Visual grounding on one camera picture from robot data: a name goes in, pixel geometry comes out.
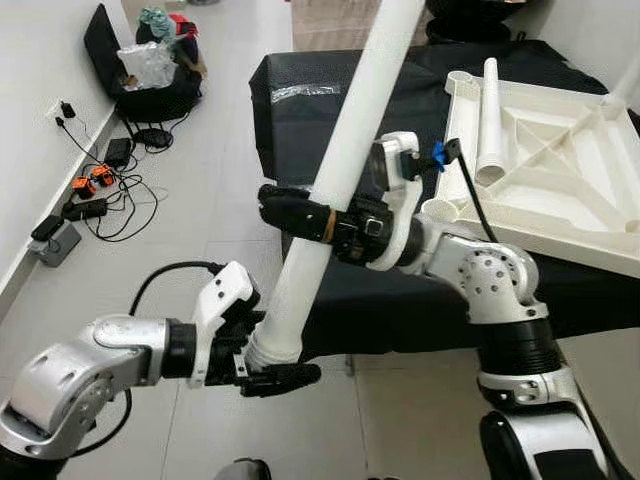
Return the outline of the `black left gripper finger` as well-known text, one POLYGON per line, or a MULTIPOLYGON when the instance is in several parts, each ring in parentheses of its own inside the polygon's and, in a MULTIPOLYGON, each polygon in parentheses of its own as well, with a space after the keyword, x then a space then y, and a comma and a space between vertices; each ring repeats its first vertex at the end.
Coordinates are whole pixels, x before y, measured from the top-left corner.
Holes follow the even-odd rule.
POLYGON ((250 370, 239 379, 239 393, 247 398, 283 396, 315 384, 323 370, 315 364, 278 364, 250 370))

